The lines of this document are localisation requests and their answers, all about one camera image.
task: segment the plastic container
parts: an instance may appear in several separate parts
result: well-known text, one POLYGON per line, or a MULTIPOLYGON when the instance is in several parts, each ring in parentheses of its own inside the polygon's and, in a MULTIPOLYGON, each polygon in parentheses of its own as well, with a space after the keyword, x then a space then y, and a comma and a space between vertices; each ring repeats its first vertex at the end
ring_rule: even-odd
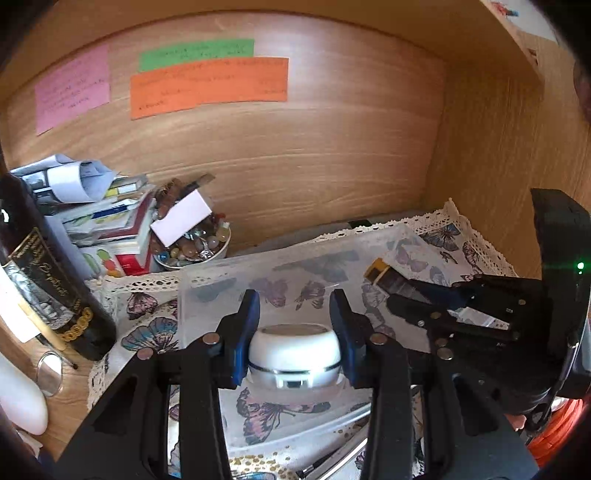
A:
MULTIPOLYGON (((407 348, 428 351, 425 330, 390 314, 385 294, 365 281, 363 274, 377 257, 408 278, 448 282, 441 257, 405 225, 226 258, 183 269, 179 334, 188 345, 215 331, 223 316, 237 311, 247 288, 260 296, 259 328, 314 323, 331 330, 329 296, 342 288, 353 311, 367 315, 376 330, 395 335, 407 348)), ((369 413, 371 391, 354 390, 342 374, 336 385, 309 390, 272 389, 256 375, 251 370, 235 391, 219 391, 230 455, 292 436, 331 432, 369 413)))

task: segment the lace trim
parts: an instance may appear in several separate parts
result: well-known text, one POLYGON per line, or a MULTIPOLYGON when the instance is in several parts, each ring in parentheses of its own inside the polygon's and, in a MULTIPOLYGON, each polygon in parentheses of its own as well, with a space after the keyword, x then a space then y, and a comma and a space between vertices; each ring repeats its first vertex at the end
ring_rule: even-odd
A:
MULTIPOLYGON (((470 221, 458 212, 456 205, 451 199, 444 204, 442 209, 435 210, 433 213, 426 213, 425 215, 405 218, 402 220, 392 220, 386 223, 376 223, 369 227, 360 226, 355 229, 327 233, 303 243, 318 243, 325 240, 341 238, 343 236, 356 235, 357 233, 380 230, 392 227, 398 223, 408 225, 417 233, 417 235, 430 233, 448 223, 453 223, 458 230, 461 231, 462 235, 464 235, 474 250, 480 255, 480 260, 486 264, 491 273, 505 275, 507 277, 517 276, 513 266, 505 259, 505 257, 499 253, 490 242, 485 240, 479 232, 472 229, 470 221)), ((89 281, 87 282, 87 285, 109 314, 116 318, 117 298, 119 295, 134 292, 154 293, 159 291, 177 291, 180 278, 181 274, 179 272, 152 273, 140 277, 105 277, 100 280, 89 281)), ((205 282, 207 280, 207 277, 196 277, 192 281, 205 282)), ((107 387, 105 384, 103 361, 95 363, 90 370, 88 384, 89 397, 87 406, 90 410, 107 387)))

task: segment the wood grain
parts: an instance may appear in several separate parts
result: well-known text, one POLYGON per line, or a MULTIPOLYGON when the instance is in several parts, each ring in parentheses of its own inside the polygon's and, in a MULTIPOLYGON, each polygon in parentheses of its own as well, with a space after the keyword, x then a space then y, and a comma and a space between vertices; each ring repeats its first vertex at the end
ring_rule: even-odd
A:
POLYGON ((284 14, 220 13, 159 22, 108 40, 111 103, 35 135, 33 86, 4 109, 10 167, 52 153, 98 158, 159 183, 211 172, 233 247, 306 226, 418 205, 443 107, 444 63, 395 37, 284 14), (202 105, 130 120, 139 54, 182 41, 255 39, 289 57, 288 101, 202 105))
POLYGON ((179 15, 232 10, 334 18, 399 36, 449 62, 539 81, 515 27, 488 0, 60 0, 26 36, 0 75, 0 102, 52 63, 107 35, 179 15))
POLYGON ((532 187, 564 190, 591 208, 591 143, 573 87, 570 53, 523 34, 544 89, 468 69, 449 72, 423 206, 452 197, 519 275, 540 275, 532 187))
MULTIPOLYGON (((35 380, 36 366, 48 349, 33 339, 20 343, 0 320, 0 351, 9 358, 29 378, 35 380), (15 361, 14 352, 18 352, 15 361)), ((88 398, 88 375, 92 362, 81 357, 68 347, 63 354, 78 364, 78 370, 63 365, 63 383, 61 390, 47 398, 49 424, 43 435, 34 436, 57 459, 74 432, 86 417, 86 399, 88 398)))

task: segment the orange sticky note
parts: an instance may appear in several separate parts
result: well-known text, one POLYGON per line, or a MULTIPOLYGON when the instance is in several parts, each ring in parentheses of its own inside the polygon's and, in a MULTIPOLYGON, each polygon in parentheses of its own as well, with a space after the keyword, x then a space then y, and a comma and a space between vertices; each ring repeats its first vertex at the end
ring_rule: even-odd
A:
POLYGON ((201 103, 287 101, 288 59, 235 57, 194 61, 131 77, 131 118, 201 103))

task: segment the butterfly pattern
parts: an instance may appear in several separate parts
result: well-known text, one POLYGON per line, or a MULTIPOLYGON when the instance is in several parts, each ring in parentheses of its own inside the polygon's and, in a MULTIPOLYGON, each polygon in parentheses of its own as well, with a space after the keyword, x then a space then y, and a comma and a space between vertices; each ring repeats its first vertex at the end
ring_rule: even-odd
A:
POLYGON ((127 301, 127 315, 130 320, 137 320, 147 313, 154 313, 158 307, 158 300, 143 292, 134 292, 127 301))
POLYGON ((157 353, 178 350, 178 341, 173 341, 177 325, 175 319, 156 317, 148 325, 141 325, 123 337, 121 346, 133 352, 145 347, 153 348, 157 353))
POLYGON ((181 446, 179 442, 174 445, 173 451, 170 452, 168 474, 176 478, 181 478, 181 446))
POLYGON ((391 327, 386 325, 386 319, 378 308, 386 300, 385 293, 379 288, 374 287, 370 281, 365 280, 361 284, 361 300, 365 306, 365 314, 370 316, 369 321, 372 323, 374 330, 395 339, 396 333, 391 327))
POLYGON ((453 239, 458 235, 460 235, 458 228, 453 223, 448 223, 432 232, 424 233, 420 237, 430 245, 455 252, 460 249, 453 239))
POLYGON ((176 420, 178 421, 178 411, 179 411, 179 406, 180 404, 177 403, 176 405, 173 405, 172 407, 170 407, 168 409, 168 416, 172 419, 172 420, 176 420))
POLYGON ((248 445, 264 442, 271 432, 281 424, 281 414, 283 413, 295 417, 300 413, 321 413, 329 408, 329 402, 315 405, 258 403, 251 398, 248 388, 242 390, 236 401, 236 411, 245 419, 243 433, 248 445))
POLYGON ((235 283, 235 278, 226 278, 222 281, 211 283, 209 285, 204 285, 203 287, 195 288, 194 293, 200 302, 209 303, 210 301, 214 301, 217 298, 217 296, 224 290, 232 288, 235 283))
POLYGON ((411 271, 418 273, 422 272, 429 266, 429 263, 422 260, 415 260, 404 248, 407 245, 416 245, 411 239, 403 238, 396 246, 396 261, 401 265, 407 265, 411 271))
POLYGON ((287 282, 282 278, 273 282, 268 278, 257 278, 248 285, 254 288, 265 299, 276 308, 285 306, 285 294, 287 293, 287 282))
POLYGON ((478 261, 480 260, 480 255, 476 250, 474 250, 474 247, 471 246, 470 243, 465 242, 462 245, 462 252, 464 253, 466 261, 472 267, 472 271, 474 273, 482 273, 482 269, 477 265, 478 261))
POLYGON ((177 311, 178 311, 178 299, 172 299, 167 302, 168 306, 172 308, 172 312, 170 313, 174 318, 178 320, 177 311))
POLYGON ((303 268, 308 273, 320 276, 324 281, 330 283, 342 283, 349 279, 343 266, 347 262, 357 262, 359 254, 355 250, 338 252, 335 254, 321 255, 315 258, 307 258, 297 262, 287 263, 274 267, 275 271, 293 270, 303 268))
POLYGON ((447 252, 445 252, 443 250, 440 250, 439 251, 439 254, 445 260, 445 263, 449 263, 450 261, 452 261, 452 262, 454 262, 457 265, 457 260, 455 258, 453 258, 451 256, 451 254, 449 254, 449 253, 447 253, 447 252))
POLYGON ((299 310, 306 300, 312 300, 312 306, 320 310, 324 306, 324 294, 326 289, 324 285, 317 281, 310 280, 301 289, 300 296, 297 297, 296 310, 299 310))
POLYGON ((437 285, 443 285, 444 287, 449 286, 445 275, 438 267, 431 267, 429 270, 429 278, 431 279, 431 282, 436 283, 437 285))

